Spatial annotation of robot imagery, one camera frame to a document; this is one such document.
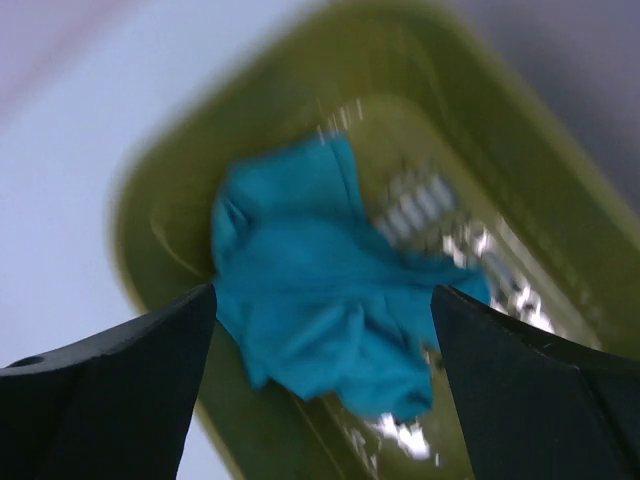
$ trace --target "teal cloth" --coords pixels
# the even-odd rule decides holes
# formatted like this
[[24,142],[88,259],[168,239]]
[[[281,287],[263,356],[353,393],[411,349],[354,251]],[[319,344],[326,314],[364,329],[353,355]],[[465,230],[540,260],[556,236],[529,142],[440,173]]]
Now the teal cloth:
[[213,207],[218,320],[251,385],[329,392],[364,418],[431,408],[421,343],[435,286],[488,302],[484,275],[395,251],[367,221],[345,136],[236,164]]

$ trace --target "crumpled fabric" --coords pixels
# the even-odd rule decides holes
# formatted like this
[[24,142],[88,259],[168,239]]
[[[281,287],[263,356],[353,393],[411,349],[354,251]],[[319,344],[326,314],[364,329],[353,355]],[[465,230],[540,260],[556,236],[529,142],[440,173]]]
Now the crumpled fabric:
[[212,230],[217,317],[251,385],[274,380],[305,400],[335,392],[363,418],[431,408],[422,345],[438,349],[437,285],[490,298],[481,271],[396,251],[370,225],[344,135],[235,164]]

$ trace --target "gray surface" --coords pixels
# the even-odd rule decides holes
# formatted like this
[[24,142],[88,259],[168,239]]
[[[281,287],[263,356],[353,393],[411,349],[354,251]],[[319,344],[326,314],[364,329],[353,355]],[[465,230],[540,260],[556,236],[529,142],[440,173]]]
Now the gray surface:
[[640,212],[640,2],[442,1],[525,78]]

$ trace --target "blue towel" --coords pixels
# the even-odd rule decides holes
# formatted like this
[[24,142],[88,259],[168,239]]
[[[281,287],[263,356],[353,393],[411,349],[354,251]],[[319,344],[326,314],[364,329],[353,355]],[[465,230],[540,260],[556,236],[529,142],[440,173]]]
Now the blue towel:
[[438,348],[435,286],[488,302],[479,271],[395,251],[368,223],[345,136],[236,164],[213,207],[218,320],[251,385],[335,392],[363,418],[431,408],[421,344]]

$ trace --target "green plastic bin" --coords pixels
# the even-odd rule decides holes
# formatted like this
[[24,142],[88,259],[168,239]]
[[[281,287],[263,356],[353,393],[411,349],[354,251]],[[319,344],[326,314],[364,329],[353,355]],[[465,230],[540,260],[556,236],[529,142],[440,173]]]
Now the green plastic bin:
[[[640,358],[637,219],[523,83],[425,2],[345,2],[312,15],[140,159],[115,227],[140,308],[213,275],[210,207],[231,162],[337,129],[353,144],[372,214],[399,170],[428,159],[568,338]],[[385,436],[333,397],[252,391],[218,328],[198,411],[237,478],[472,478],[444,375],[435,390],[420,419],[426,441],[412,446],[415,431],[387,426]]]

